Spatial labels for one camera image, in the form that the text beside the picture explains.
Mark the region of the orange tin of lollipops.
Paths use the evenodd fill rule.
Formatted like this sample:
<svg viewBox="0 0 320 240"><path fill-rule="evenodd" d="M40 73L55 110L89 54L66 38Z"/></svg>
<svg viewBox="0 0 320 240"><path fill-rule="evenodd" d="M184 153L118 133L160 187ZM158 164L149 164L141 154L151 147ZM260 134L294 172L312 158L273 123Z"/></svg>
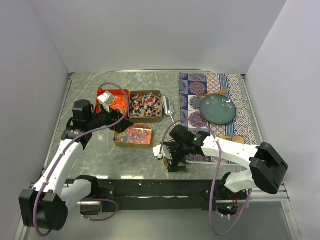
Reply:
<svg viewBox="0 0 320 240"><path fill-rule="evenodd" d="M109 107L113 110L120 110L121 113L124 114L128 106L128 103L127 103L127 100L125 99L125 95L120 89L99 88L97 90L96 106L99 104L98 97L107 91L110 92L112 95L114 95L114 100L109 104ZM128 99L130 100L130 91L128 89L124 89L124 91ZM96 107L95 112L96 113L101 112L100 106Z"/></svg>

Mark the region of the gold jar lid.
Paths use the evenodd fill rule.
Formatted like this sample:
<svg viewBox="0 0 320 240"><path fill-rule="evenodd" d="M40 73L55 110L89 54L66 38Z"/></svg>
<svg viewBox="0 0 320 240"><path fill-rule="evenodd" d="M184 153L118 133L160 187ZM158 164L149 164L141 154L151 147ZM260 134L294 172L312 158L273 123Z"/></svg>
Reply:
<svg viewBox="0 0 320 240"><path fill-rule="evenodd" d="M170 160L167 159L166 157L164 157L163 158L163 165L164 165L164 168L169 171L169 169L170 169Z"/></svg>

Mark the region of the gold tin of star candies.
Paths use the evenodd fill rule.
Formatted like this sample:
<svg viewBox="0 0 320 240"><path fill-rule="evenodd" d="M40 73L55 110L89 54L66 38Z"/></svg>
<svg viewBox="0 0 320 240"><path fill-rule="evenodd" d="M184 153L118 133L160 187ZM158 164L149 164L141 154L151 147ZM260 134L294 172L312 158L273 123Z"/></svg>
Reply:
<svg viewBox="0 0 320 240"><path fill-rule="evenodd" d="M117 147L148 149L152 145L153 126L134 123L122 133L114 133L113 142Z"/></svg>

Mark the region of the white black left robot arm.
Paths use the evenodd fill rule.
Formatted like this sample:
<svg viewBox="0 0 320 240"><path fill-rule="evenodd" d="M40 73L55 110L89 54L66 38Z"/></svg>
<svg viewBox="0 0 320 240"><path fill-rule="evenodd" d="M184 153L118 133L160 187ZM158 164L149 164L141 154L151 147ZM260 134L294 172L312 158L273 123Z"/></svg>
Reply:
<svg viewBox="0 0 320 240"><path fill-rule="evenodd" d="M120 134L133 126L120 110L101 108L96 112L87 99L73 104L72 117L62 133L59 148L41 178L32 188L19 195L22 222L37 231L59 231L69 211L82 199L94 201L101 196L99 181L94 176L80 175L64 187L75 161L84 152L93 133L110 129Z"/></svg>

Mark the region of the silver metal scoop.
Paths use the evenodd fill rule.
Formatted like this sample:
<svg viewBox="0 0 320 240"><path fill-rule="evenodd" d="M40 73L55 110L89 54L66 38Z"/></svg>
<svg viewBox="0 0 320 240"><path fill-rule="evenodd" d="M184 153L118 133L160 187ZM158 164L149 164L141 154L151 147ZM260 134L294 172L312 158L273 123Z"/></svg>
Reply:
<svg viewBox="0 0 320 240"><path fill-rule="evenodd" d="M164 113L171 118L172 122L174 122L175 120L173 118L173 115L175 111L173 108L173 104L168 96L162 97L162 106Z"/></svg>

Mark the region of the beige tin of small lollipops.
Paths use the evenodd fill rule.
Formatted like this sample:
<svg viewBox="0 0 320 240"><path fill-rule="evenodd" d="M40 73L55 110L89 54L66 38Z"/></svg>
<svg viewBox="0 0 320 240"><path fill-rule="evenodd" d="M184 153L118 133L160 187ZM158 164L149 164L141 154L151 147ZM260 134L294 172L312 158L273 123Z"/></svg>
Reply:
<svg viewBox="0 0 320 240"><path fill-rule="evenodd" d="M134 123L161 122L164 117L161 91L131 91L128 117Z"/></svg>

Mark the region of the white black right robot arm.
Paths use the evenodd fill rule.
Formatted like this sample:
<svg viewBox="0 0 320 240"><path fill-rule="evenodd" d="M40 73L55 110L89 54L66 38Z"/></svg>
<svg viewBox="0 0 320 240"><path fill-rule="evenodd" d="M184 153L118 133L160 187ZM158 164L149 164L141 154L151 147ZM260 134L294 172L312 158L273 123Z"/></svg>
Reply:
<svg viewBox="0 0 320 240"><path fill-rule="evenodd" d="M163 141L152 149L157 159L166 159L169 172L185 171L186 168L179 167L178 164L188 155L221 158L245 168L243 171L228 172L223 176L215 188L221 199L228 200L236 193L255 188L276 195L289 168L274 147L267 142L260 145L237 143L205 131L193 134L182 125L176 125L169 135L172 141Z"/></svg>

